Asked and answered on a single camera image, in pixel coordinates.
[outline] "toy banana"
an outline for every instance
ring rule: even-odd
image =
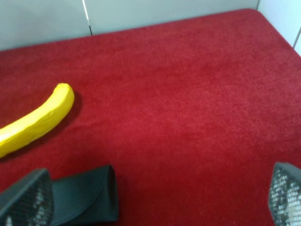
[[[60,83],[39,108],[0,129],[0,157],[5,156],[53,129],[70,111],[74,101],[72,88]]]

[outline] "mesh surface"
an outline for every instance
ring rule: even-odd
[[[277,226],[301,226],[301,186],[289,171],[276,167],[269,191],[269,209]]]
[[[0,216],[1,226],[48,226],[53,216],[53,196],[48,174],[42,175]]]

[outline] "white wall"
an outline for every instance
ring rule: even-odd
[[[0,50],[90,35],[82,0],[0,0]]]
[[[94,33],[119,31],[241,8],[258,0],[85,0]]]
[[[293,46],[301,26],[301,0],[261,0],[258,10]]]
[[[301,36],[298,39],[297,45],[295,47],[295,50],[297,51],[297,53],[299,53],[299,55],[301,56]]]

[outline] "red carpet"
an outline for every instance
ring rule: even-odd
[[[1,190],[38,167],[60,178],[111,163],[113,225],[273,225],[273,165],[301,167],[301,58],[260,13],[0,52],[0,126],[60,82],[76,92],[70,114],[1,160]]]

